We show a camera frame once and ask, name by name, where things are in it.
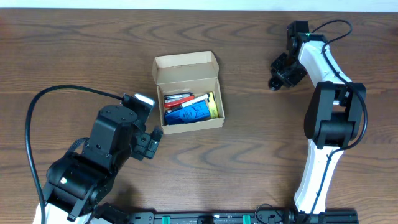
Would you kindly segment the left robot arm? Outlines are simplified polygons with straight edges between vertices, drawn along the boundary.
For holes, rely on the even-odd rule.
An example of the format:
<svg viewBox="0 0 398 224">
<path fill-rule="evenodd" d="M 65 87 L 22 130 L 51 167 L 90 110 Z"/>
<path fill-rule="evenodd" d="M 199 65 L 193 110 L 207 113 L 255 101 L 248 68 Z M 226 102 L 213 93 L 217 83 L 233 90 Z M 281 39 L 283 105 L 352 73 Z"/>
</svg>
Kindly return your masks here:
<svg viewBox="0 0 398 224">
<path fill-rule="evenodd" d="M 162 132 L 146 132 L 153 107 L 124 102 L 100 109 L 90 137 L 77 139 L 49 167 L 34 223 L 89 223 L 93 218 L 117 222 L 99 203 L 128 159 L 154 157 Z"/>
</svg>

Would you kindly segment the blue plastic case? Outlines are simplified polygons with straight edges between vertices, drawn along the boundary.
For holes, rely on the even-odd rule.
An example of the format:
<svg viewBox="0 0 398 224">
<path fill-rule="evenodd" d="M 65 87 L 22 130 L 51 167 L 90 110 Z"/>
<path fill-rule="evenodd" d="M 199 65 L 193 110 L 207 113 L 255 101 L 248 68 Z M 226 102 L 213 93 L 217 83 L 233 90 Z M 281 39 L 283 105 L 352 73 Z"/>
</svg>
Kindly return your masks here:
<svg viewBox="0 0 398 224">
<path fill-rule="evenodd" d="M 205 100 L 179 110 L 167 113 L 164 118 L 167 125 L 187 124 L 202 121 L 211 116 Z"/>
</svg>

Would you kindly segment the brown cardboard box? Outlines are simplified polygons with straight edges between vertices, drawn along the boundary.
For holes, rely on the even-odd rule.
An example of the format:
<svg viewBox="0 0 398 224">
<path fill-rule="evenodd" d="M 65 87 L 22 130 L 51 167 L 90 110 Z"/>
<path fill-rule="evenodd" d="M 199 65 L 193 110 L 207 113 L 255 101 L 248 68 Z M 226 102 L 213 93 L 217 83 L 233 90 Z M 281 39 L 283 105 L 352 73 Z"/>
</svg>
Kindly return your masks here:
<svg viewBox="0 0 398 224">
<path fill-rule="evenodd" d="M 164 134 L 220 128 L 225 121 L 220 82 L 219 65 L 211 51 L 156 57 L 152 76 L 157 88 L 160 123 Z M 218 117 L 190 124 L 169 125 L 166 123 L 164 96 L 193 93 L 196 97 L 212 92 Z"/>
</svg>

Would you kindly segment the black capped white marker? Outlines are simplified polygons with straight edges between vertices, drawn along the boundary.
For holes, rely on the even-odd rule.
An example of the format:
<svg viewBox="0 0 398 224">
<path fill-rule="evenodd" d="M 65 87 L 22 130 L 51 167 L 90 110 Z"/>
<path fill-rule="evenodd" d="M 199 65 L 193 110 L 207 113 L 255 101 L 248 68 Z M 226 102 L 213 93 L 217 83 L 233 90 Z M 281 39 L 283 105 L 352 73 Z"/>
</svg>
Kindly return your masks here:
<svg viewBox="0 0 398 224">
<path fill-rule="evenodd" d="M 177 111 L 177 110 L 179 110 L 179 109 L 188 107 L 188 106 L 193 105 L 193 104 L 195 104 L 195 103 L 198 103 L 198 102 L 200 102 L 200 101 L 208 100 L 211 96 L 213 96 L 212 92 L 207 93 L 207 94 L 205 94 L 205 95 L 196 97 L 196 98 L 194 98 L 194 99 L 192 99 L 192 100 L 190 100 L 190 101 L 184 102 L 184 103 L 182 103 L 182 104 L 180 104 L 180 105 L 178 105 L 178 106 L 174 106 L 173 108 L 167 110 L 167 112 L 168 112 L 168 113 L 171 113 L 171 112 L 173 112 L 173 111 Z"/>
</svg>

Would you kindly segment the yellow highlighter pen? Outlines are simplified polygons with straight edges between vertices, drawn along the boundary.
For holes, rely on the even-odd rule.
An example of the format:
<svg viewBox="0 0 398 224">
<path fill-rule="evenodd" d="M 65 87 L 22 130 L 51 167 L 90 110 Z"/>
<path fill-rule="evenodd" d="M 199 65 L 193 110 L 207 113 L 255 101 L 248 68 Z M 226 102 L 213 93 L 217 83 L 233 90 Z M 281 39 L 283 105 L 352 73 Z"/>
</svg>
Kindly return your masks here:
<svg viewBox="0 0 398 224">
<path fill-rule="evenodd" d="M 211 119 L 219 118 L 218 109 L 213 92 L 208 93 L 207 105 Z"/>
</svg>

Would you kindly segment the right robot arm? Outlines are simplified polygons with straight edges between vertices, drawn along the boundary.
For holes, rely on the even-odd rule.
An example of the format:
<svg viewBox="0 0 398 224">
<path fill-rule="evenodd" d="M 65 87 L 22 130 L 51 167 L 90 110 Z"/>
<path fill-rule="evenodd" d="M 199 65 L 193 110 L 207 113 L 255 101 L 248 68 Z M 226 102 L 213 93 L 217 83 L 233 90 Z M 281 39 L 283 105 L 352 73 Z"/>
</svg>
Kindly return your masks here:
<svg viewBox="0 0 398 224">
<path fill-rule="evenodd" d="M 295 207 L 307 217 L 326 210 L 326 195 L 344 151 L 359 144 L 368 127 L 366 88 L 347 77 L 330 51 L 330 41 L 308 21 L 287 27 L 287 52 L 271 64 L 269 88 L 296 86 L 308 76 L 315 89 L 304 117 L 308 157 L 294 195 Z"/>
</svg>

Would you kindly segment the red and black utility knife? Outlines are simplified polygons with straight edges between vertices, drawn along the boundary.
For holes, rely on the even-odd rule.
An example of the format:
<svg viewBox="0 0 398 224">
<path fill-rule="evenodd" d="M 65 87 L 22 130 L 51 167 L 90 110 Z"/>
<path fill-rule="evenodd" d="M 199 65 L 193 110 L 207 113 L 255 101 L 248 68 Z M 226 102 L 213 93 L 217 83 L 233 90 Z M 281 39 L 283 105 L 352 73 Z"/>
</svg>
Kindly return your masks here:
<svg viewBox="0 0 398 224">
<path fill-rule="evenodd" d="M 181 93 L 176 95 L 167 95 L 164 96 L 164 107 L 172 108 L 174 106 L 178 106 L 182 103 L 188 102 L 194 99 L 195 96 L 192 93 Z"/>
</svg>

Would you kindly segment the black cone glue bottle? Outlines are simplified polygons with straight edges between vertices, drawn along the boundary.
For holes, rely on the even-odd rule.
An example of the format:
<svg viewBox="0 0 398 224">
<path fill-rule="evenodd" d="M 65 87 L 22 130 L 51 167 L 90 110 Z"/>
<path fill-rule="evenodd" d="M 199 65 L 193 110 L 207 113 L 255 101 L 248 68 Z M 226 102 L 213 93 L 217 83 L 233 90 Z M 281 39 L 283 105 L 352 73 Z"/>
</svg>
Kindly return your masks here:
<svg viewBox="0 0 398 224">
<path fill-rule="evenodd" d="M 268 82 L 268 86 L 272 91 L 277 91 L 280 90 L 280 88 L 282 87 L 283 83 L 280 82 L 280 80 L 278 78 L 271 78 Z"/>
</svg>

